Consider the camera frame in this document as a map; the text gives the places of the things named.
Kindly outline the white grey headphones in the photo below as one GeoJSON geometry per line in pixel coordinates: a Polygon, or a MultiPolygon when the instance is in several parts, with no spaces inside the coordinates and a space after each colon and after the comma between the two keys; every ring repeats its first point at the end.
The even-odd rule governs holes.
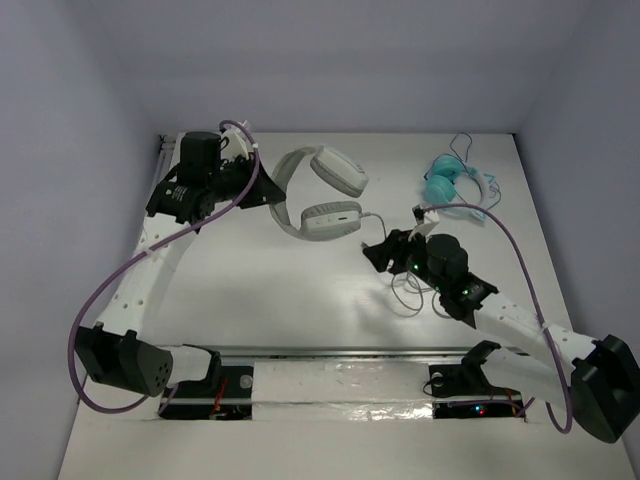
{"type": "Polygon", "coordinates": [[[369,182],[364,169],[330,146],[304,146],[281,157],[271,174],[275,185],[287,192],[304,160],[321,181],[342,196],[328,201],[314,196],[300,212],[298,222],[290,216],[288,200],[279,200],[270,206],[272,219],[288,235],[309,242],[333,241],[360,230],[364,210],[358,199],[369,182]]]}

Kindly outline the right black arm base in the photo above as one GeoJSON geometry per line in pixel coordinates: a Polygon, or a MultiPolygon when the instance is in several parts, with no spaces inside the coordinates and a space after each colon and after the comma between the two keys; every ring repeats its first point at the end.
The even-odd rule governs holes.
{"type": "Polygon", "coordinates": [[[524,403],[519,392],[491,385],[481,370],[489,354],[499,348],[498,343],[484,340],[459,363],[429,367],[422,391],[434,401],[435,419],[526,419],[532,401],[524,403]]]}

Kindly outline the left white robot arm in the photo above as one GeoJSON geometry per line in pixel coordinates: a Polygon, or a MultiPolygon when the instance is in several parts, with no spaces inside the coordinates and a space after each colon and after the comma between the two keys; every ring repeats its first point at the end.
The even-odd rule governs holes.
{"type": "Polygon", "coordinates": [[[182,385],[200,394],[222,382],[218,352],[198,345],[157,346],[149,333],[171,279],[201,229],[233,208],[285,199],[261,164],[256,140],[243,123],[226,120],[218,131],[181,134],[167,174],[153,188],[137,249],[81,307],[68,343],[74,388],[90,408],[114,414],[84,391],[76,367],[92,382],[158,397],[182,385]]]}

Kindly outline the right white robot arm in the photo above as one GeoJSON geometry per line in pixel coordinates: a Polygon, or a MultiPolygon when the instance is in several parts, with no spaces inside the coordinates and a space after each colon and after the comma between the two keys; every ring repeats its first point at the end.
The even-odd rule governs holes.
{"type": "Polygon", "coordinates": [[[623,340],[598,340],[539,320],[474,275],[455,237],[394,230],[362,253],[378,272],[415,275],[438,293],[450,317],[490,335],[462,361],[470,391],[496,384],[562,406],[583,430],[610,444],[638,417],[639,365],[623,340]]]}

